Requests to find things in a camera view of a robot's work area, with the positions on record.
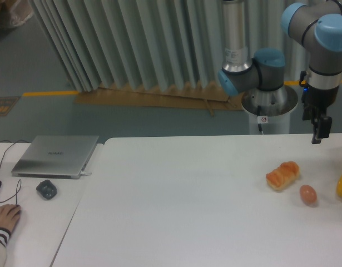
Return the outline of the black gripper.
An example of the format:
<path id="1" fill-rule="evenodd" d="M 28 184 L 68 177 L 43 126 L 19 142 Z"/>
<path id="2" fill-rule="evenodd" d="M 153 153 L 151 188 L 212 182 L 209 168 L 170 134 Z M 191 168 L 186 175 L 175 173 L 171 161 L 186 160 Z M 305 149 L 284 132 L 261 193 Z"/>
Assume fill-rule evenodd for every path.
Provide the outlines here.
<path id="1" fill-rule="evenodd" d="M 299 85 L 303 88 L 302 120 L 313 121 L 312 144 L 320 144 L 330 135 L 332 118 L 327 108 L 335 102 L 338 92 L 338 75 L 321 75 L 314 71 L 301 71 Z"/>

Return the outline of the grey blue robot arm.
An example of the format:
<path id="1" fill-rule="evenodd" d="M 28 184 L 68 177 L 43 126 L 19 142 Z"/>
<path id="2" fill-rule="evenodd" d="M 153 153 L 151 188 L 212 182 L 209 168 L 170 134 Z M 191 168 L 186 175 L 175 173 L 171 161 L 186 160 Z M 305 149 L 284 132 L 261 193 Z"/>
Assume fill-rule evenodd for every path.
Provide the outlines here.
<path id="1" fill-rule="evenodd" d="M 223 1 L 225 58 L 218 79 L 229 96 L 256 91 L 251 101 L 257 116 L 289 111 L 289 93 L 284 90 L 284 54 L 262 48 L 249 56 L 245 2 Z M 309 66 L 300 74 L 303 88 L 302 119 L 313 126 L 314 144 L 328 138 L 332 119 L 327 108 L 335 102 L 342 79 L 342 1 L 315 6 L 293 3 L 281 16 L 282 30 L 310 55 Z"/>

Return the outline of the striped sleeve forearm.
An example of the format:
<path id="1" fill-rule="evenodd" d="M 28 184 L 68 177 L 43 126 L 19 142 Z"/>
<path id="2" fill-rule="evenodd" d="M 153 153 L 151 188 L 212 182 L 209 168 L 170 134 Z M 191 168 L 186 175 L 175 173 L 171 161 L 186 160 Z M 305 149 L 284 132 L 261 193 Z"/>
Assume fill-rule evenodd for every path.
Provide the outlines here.
<path id="1" fill-rule="evenodd" d="M 0 228 L 0 267 L 3 267 L 7 258 L 6 246 L 11 237 L 11 232 L 5 228 Z"/>

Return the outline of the person's hand on mouse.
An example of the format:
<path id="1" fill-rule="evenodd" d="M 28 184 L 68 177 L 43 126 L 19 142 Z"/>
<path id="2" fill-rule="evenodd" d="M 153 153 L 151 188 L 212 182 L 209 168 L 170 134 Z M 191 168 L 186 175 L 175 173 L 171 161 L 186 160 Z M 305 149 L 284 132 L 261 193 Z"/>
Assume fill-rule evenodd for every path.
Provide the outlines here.
<path id="1" fill-rule="evenodd" d="M 20 217 L 21 206 L 5 204 L 0 206 L 0 229 L 5 229 L 10 234 L 13 233 Z"/>

